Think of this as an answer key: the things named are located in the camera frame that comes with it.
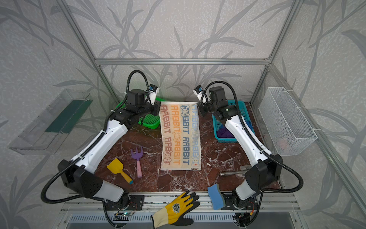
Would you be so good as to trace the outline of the teal plastic basket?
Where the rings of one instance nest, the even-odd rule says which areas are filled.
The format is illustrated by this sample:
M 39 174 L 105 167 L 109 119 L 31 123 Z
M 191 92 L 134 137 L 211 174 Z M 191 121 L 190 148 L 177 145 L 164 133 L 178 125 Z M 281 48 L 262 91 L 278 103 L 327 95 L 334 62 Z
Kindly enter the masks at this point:
M 240 109 L 240 113 L 242 115 L 242 119 L 244 121 L 246 121 L 246 120 L 251 121 L 245 103 L 243 101 L 238 101 L 238 106 L 239 106 L 239 109 Z M 217 139 L 217 141 L 219 143 L 237 143 L 238 142 L 236 138 L 219 138 L 219 137 L 217 137 L 216 132 L 218 131 L 220 126 L 225 126 L 230 132 L 235 129 L 234 126 L 237 126 L 237 129 L 238 129 L 238 128 L 242 127 L 240 119 L 238 117 L 235 117 L 232 120 L 227 120 L 226 123 L 223 124 L 223 122 L 216 119 L 216 117 L 213 115 L 214 136 Z

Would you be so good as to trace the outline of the rabbit print towel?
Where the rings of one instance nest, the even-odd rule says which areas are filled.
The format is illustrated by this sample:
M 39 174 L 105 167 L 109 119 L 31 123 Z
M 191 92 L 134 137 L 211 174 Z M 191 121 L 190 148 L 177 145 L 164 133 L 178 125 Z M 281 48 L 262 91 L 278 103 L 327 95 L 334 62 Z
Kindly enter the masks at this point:
M 163 149 L 161 170 L 200 171 L 201 138 L 195 102 L 161 102 Z

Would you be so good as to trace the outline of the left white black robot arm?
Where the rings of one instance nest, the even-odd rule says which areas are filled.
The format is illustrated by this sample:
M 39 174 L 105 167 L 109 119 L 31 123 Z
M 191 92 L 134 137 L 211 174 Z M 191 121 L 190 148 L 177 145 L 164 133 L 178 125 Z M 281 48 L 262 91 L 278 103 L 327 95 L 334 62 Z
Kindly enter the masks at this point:
M 106 117 L 103 129 L 79 154 L 71 160 L 62 160 L 59 172 L 41 191 L 41 200 L 47 204 L 58 204 L 77 198 L 110 201 L 124 208 L 129 204 L 129 192 L 98 176 L 95 172 L 114 144 L 148 114 L 157 115 L 160 107 L 155 102 L 159 88 L 145 84 L 146 89 L 127 89 L 124 100 Z M 58 178 L 65 187 L 76 192 L 75 196 L 50 199 L 47 191 Z

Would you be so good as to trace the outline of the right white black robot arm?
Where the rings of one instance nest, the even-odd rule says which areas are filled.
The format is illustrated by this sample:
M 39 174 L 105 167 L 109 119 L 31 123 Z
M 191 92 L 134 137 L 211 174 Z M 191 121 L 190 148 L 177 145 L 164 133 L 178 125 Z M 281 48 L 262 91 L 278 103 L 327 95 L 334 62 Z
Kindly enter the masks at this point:
M 240 144 L 249 159 L 251 168 L 245 174 L 245 181 L 235 188 L 234 194 L 240 200 L 254 198 L 266 192 L 293 193 L 299 191 L 304 180 L 295 170 L 283 163 L 282 157 L 268 150 L 244 121 L 233 87 L 224 81 L 215 81 L 206 88 L 198 85 L 194 93 L 199 99 L 202 116 L 212 114 L 219 120 Z M 269 185 L 278 181 L 285 169 L 298 179 L 291 189 L 273 189 Z

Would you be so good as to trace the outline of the green plastic basket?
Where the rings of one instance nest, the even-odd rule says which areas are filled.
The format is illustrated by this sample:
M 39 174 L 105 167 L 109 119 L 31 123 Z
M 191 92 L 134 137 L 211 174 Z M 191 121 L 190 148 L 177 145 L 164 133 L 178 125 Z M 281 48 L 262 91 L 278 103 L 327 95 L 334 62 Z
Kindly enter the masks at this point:
M 159 98 L 159 97 L 157 97 L 155 99 L 155 103 L 160 104 L 161 102 L 167 102 L 167 100 Z M 120 102 L 115 109 L 123 108 L 123 107 L 125 107 L 125 105 L 123 104 L 123 102 Z M 146 116 L 140 118 L 138 124 L 140 126 L 144 126 L 149 129 L 157 129 L 158 126 L 160 125 L 159 114 L 158 115 L 147 114 Z

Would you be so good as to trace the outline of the purple towel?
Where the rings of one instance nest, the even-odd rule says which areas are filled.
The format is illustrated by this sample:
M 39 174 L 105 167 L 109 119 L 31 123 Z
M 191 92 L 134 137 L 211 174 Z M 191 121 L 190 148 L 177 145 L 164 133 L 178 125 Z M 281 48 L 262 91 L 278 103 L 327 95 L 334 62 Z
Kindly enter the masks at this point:
M 235 138 L 225 126 L 220 126 L 220 128 L 216 132 L 216 135 L 219 138 Z

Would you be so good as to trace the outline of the blue towel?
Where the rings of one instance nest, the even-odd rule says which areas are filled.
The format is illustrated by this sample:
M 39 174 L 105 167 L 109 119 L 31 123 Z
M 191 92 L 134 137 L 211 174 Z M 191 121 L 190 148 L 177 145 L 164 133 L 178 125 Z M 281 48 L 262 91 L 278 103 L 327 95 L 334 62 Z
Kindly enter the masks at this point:
M 250 120 L 246 120 L 246 124 L 247 124 L 247 126 L 249 127 L 249 129 L 250 129 L 253 133 L 255 133 L 255 131 L 254 131 L 254 129 L 253 129 L 252 122 L 251 122 Z

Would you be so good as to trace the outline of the purple pink toy rake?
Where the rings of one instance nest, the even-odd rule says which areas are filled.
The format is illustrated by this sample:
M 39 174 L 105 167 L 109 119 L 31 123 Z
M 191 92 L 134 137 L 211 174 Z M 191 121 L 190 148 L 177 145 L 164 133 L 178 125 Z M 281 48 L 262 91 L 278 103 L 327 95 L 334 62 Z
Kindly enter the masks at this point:
M 141 168 L 141 163 L 140 163 L 140 159 L 143 156 L 144 151 L 142 147 L 136 148 L 135 150 L 131 150 L 131 156 L 133 159 L 136 160 L 136 167 L 137 167 L 137 177 L 138 178 L 142 178 L 143 174 L 142 174 L 142 168 Z

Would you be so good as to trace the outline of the yellow toy shovel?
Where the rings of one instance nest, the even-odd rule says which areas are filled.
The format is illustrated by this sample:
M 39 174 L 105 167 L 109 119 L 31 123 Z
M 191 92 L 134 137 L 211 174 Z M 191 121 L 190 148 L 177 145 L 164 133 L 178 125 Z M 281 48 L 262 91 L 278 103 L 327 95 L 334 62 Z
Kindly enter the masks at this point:
M 107 168 L 113 174 L 121 174 L 128 184 L 133 184 L 133 179 L 124 172 L 124 165 L 118 158 L 115 158 L 110 164 L 108 164 Z

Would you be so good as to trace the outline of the blue sponge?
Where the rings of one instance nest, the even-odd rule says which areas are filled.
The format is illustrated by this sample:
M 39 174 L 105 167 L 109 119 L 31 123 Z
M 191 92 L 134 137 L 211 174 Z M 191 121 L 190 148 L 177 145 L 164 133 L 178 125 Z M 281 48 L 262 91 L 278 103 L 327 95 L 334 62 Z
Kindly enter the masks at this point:
M 208 187 L 208 195 L 211 199 L 214 210 L 221 210 L 226 206 L 224 196 L 222 195 L 218 184 Z

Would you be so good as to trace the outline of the green circuit board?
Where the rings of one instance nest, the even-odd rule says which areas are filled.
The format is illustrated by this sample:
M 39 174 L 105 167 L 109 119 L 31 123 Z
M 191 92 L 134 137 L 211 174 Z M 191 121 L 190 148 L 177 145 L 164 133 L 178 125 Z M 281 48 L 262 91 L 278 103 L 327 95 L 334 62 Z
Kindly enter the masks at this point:
M 121 221 L 129 221 L 132 218 L 134 212 L 120 212 L 116 213 L 113 217 L 113 221 L 121 222 Z

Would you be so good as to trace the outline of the yellow black work glove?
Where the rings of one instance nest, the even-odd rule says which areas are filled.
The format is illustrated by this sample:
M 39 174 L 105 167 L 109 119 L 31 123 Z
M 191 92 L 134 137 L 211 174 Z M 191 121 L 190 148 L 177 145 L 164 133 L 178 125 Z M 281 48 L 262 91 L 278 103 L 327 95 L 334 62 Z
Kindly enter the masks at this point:
M 195 192 L 182 193 L 151 216 L 153 228 L 157 229 L 164 225 L 180 227 L 192 225 L 194 220 L 185 218 L 185 215 L 200 206 L 199 198 Z

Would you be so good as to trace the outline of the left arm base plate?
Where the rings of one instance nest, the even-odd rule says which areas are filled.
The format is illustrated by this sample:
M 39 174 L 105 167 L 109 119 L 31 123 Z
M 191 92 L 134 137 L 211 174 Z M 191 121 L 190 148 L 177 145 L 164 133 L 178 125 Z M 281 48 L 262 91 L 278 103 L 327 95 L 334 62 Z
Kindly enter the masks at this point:
M 119 201 L 106 201 L 106 210 L 142 210 L 144 204 L 144 195 L 123 195 Z

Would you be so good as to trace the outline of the clear wall shelf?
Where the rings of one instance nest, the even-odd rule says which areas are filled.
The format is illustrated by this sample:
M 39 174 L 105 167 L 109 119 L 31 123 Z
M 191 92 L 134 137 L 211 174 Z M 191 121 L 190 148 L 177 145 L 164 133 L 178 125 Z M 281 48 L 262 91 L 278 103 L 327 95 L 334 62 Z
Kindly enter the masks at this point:
M 9 149 L 21 155 L 54 155 L 91 103 L 89 92 L 64 89 Z

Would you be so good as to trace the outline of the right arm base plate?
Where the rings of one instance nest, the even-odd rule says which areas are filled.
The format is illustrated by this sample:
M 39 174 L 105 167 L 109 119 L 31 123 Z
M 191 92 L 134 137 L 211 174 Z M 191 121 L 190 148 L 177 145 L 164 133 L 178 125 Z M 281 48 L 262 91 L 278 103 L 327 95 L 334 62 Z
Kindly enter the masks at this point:
M 222 194 L 225 204 L 220 210 L 249 210 L 255 211 L 257 209 L 256 198 L 249 197 L 246 200 L 241 200 L 234 194 Z

